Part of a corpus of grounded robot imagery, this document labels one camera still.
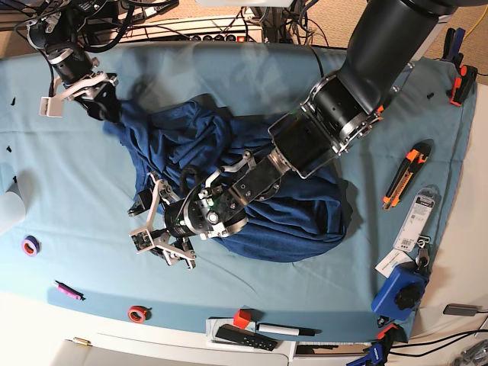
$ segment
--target plastic package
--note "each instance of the plastic package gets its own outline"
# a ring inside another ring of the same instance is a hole
[[[484,366],[485,364],[488,364],[488,339],[466,348],[449,366]]]
[[[14,192],[0,196],[0,235],[10,230],[25,218],[25,206]]]

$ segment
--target white label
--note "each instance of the white label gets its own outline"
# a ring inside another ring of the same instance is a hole
[[[434,203],[435,201],[430,197],[422,195],[415,197],[410,211],[403,222],[402,229],[393,244],[395,249],[411,252],[415,248],[417,239],[422,234],[422,230],[432,212]]]
[[[388,278],[396,266],[408,262],[413,262],[413,260],[405,252],[398,249],[393,249],[380,263],[378,263],[375,269],[384,277]]]

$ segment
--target floor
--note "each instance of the floor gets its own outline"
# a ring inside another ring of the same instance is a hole
[[[322,0],[310,9],[310,19],[315,21],[325,32],[329,45],[346,47],[352,31],[355,28],[366,6],[365,0]],[[471,29],[483,13],[484,6],[460,8],[449,23],[449,27]],[[195,0],[180,0],[180,5],[159,19],[206,17],[212,15],[237,14],[237,7],[205,8]],[[488,15],[480,22],[475,31],[464,41],[461,52],[464,53],[464,63],[476,66],[480,73],[488,74]],[[440,57],[444,44],[445,31],[431,45],[426,56]],[[325,44],[321,38],[314,41]],[[33,52],[31,47],[16,34],[0,33],[0,56],[16,56]],[[478,76],[478,82],[488,84],[488,77]]]

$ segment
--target electrical outlet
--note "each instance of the electrical outlet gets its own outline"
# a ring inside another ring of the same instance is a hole
[[[481,325],[480,329],[486,329],[488,330],[488,318],[484,321],[484,323]],[[485,333],[475,333],[474,337],[477,339],[488,339],[488,332]]]

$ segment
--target red tape roll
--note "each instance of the red tape roll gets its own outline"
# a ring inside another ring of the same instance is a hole
[[[146,321],[146,314],[148,310],[145,307],[130,307],[127,316],[130,321],[142,324]]]

